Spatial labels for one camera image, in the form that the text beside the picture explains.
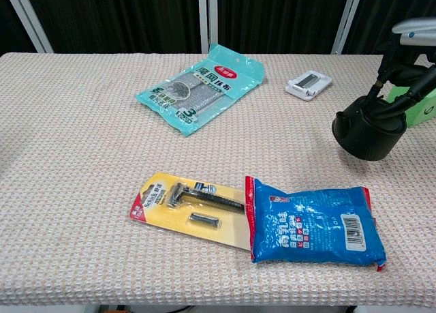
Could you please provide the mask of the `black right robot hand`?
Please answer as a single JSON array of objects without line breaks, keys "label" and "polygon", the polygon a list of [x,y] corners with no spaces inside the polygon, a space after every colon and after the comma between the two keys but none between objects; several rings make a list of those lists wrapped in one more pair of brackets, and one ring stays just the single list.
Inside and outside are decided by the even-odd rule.
[{"label": "black right robot hand", "polygon": [[365,100],[367,106],[375,102],[386,82],[409,90],[387,106],[369,112],[372,119],[402,115],[436,89],[436,35],[410,38],[393,33],[386,42],[377,81]]}]

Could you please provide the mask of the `white folding phone stand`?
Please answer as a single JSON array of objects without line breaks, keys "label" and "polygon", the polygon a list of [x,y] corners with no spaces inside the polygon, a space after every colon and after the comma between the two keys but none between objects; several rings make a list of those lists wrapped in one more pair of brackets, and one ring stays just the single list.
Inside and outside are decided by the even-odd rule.
[{"label": "white folding phone stand", "polygon": [[308,70],[299,77],[289,80],[285,86],[285,91],[308,102],[329,87],[331,83],[331,77],[314,70]]}]

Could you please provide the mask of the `beige waffle tablecloth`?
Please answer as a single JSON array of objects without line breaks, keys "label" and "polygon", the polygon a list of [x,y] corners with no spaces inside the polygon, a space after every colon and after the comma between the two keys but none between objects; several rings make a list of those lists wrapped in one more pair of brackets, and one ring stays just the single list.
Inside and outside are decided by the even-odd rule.
[{"label": "beige waffle tablecloth", "polygon": [[[257,55],[264,82],[184,137],[136,94],[195,54],[0,57],[0,306],[83,303],[416,305],[436,308],[436,119],[365,162],[338,146],[335,114],[365,94],[375,55]],[[285,91],[332,78],[311,101]],[[131,222],[156,172],[286,192],[363,185],[382,271],[253,264],[247,251]]]}]

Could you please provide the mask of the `green numbered foam block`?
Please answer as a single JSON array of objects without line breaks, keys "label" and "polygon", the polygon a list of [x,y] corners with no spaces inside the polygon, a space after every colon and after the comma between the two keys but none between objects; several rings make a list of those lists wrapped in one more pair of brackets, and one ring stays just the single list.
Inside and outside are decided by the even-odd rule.
[{"label": "green numbered foam block", "polygon": [[[396,97],[403,95],[408,87],[393,86],[388,94],[387,101],[393,102]],[[407,127],[412,128],[436,116],[436,89],[431,91],[421,102],[409,108],[406,112]]]}]

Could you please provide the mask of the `black teapot with cork knob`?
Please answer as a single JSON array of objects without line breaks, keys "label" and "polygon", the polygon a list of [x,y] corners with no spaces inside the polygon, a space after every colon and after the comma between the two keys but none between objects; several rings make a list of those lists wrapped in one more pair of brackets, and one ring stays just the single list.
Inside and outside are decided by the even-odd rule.
[{"label": "black teapot with cork knob", "polygon": [[389,102],[377,98],[368,106],[361,96],[345,110],[336,113],[332,122],[332,133],[340,146],[356,158],[366,161],[384,159],[407,129],[406,115],[374,118],[370,114],[385,108]]}]

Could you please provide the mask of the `black pleated curtain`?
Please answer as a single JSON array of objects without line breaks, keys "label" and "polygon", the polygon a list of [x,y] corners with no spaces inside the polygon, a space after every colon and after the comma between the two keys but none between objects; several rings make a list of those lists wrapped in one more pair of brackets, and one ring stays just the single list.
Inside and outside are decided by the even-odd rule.
[{"label": "black pleated curtain", "polygon": [[[347,0],[218,0],[218,44],[240,53],[331,54]],[[198,0],[30,0],[54,53],[201,53]],[[375,54],[436,0],[360,0],[342,54]],[[0,55],[37,53],[0,0]]]}]

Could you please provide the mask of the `white frame post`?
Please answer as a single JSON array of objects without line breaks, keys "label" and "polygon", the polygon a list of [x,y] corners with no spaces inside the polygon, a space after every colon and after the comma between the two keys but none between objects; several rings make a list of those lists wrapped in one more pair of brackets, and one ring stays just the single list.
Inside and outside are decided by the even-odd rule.
[{"label": "white frame post", "polygon": [[211,44],[219,42],[218,0],[208,0],[208,35]]},{"label": "white frame post", "polygon": [[38,53],[54,53],[30,0],[9,0]]},{"label": "white frame post", "polygon": [[349,30],[352,26],[354,16],[360,0],[347,0],[343,9],[341,21],[339,23],[337,33],[332,45],[331,54],[340,55],[343,52]]},{"label": "white frame post", "polygon": [[208,52],[208,14],[207,0],[198,0],[201,53]]}]

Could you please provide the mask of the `yellow razor blister pack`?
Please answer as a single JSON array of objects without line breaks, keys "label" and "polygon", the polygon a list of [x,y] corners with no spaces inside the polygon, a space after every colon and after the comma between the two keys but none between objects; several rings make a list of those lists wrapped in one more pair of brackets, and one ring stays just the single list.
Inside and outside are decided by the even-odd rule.
[{"label": "yellow razor blister pack", "polygon": [[249,250],[245,193],[238,188],[155,173],[140,188],[132,221]]}]

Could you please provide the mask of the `blue snack bag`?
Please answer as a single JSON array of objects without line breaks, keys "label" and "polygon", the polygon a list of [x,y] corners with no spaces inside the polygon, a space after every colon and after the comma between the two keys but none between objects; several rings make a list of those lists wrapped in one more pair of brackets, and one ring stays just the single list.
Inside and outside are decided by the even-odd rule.
[{"label": "blue snack bag", "polygon": [[252,263],[386,264],[366,187],[285,193],[247,176],[245,211]]}]

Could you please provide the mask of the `teal cleaning cloth package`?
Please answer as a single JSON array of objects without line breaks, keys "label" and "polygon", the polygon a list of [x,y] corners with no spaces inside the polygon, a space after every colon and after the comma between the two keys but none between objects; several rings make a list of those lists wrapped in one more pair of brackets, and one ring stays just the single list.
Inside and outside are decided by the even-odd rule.
[{"label": "teal cleaning cloth package", "polygon": [[136,96],[183,136],[197,132],[261,85],[264,65],[219,44],[205,59]]}]

